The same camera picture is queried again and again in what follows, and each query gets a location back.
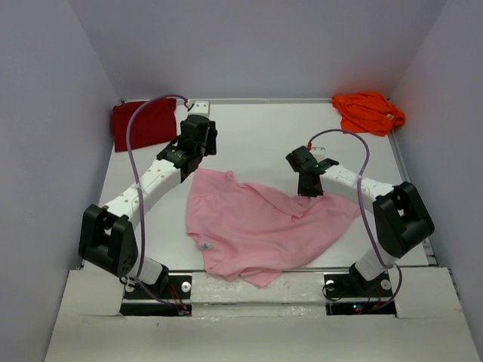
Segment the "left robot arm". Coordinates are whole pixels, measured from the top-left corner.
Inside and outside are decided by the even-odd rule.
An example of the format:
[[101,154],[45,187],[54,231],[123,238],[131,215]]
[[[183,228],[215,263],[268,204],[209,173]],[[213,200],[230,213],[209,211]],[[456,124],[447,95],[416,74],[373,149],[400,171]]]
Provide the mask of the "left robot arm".
[[145,215],[170,190],[197,170],[202,159],[217,154],[216,122],[188,115],[180,135],[161,150],[143,175],[103,206],[92,204],[83,213],[79,256],[117,278],[139,281],[147,296],[158,298],[167,289],[168,268],[146,255]]

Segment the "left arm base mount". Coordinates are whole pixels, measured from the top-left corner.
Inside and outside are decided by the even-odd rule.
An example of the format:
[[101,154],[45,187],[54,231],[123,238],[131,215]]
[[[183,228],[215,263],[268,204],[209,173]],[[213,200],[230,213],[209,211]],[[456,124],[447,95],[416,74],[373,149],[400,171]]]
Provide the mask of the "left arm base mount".
[[192,315],[192,274],[169,274],[160,286],[143,289],[130,278],[121,278],[124,286],[120,314],[127,317],[189,317]]

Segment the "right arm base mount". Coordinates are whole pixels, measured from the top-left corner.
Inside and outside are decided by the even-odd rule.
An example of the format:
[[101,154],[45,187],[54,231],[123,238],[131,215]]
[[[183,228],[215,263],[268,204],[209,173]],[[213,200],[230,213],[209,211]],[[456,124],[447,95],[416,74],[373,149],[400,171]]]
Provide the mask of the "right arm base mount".
[[321,287],[328,316],[392,315],[397,311],[387,271],[366,281],[354,267],[348,272],[329,273]]

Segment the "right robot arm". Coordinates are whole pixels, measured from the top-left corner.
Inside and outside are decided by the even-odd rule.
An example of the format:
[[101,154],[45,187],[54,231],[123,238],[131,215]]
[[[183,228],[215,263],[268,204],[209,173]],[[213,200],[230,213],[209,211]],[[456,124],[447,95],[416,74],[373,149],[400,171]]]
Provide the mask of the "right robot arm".
[[374,288],[375,279],[398,259],[427,239],[435,225],[414,184],[394,186],[363,177],[330,158],[317,158],[305,146],[286,156],[298,174],[297,192],[318,197],[338,195],[357,204],[363,222],[374,217],[376,235],[371,248],[353,264],[347,278],[349,290],[363,296]]

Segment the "pink t shirt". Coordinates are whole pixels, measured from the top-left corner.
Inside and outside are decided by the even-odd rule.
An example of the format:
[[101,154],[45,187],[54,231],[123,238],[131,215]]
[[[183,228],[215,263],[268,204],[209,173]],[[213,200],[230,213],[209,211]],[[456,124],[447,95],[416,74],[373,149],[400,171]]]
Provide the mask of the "pink t shirt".
[[231,171],[200,169],[189,193],[186,230],[208,274],[266,287],[282,272],[317,259],[359,215],[357,205],[337,195],[290,196],[240,183]]

